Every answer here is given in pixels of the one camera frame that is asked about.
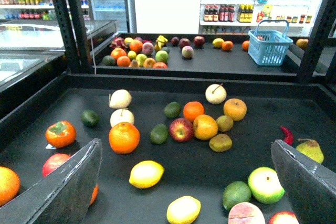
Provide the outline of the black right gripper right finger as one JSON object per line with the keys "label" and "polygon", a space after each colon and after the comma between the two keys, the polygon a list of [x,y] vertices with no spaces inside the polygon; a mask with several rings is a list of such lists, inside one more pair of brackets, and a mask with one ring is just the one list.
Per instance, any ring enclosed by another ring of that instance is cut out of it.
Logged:
{"label": "black right gripper right finger", "polygon": [[300,223],[335,223],[335,172],[282,140],[271,143],[279,181]]}

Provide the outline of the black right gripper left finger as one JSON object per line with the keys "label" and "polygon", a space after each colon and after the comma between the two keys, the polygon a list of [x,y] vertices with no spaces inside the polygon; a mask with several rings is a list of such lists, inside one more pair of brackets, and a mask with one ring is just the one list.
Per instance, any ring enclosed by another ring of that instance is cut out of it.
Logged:
{"label": "black right gripper left finger", "polygon": [[93,139],[69,160],[1,207],[1,223],[83,223],[102,162]]}

